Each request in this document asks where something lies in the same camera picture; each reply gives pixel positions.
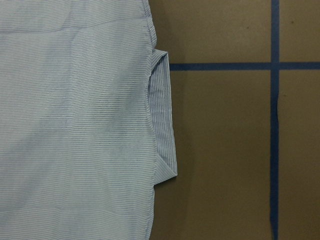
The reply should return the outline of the blue striped button-up shirt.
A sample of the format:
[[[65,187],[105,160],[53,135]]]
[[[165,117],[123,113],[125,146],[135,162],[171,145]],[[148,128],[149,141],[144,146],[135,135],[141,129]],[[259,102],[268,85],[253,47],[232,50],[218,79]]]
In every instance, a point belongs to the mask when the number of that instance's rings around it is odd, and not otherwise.
[[[147,0],[0,3],[0,237],[147,240],[177,175]]]

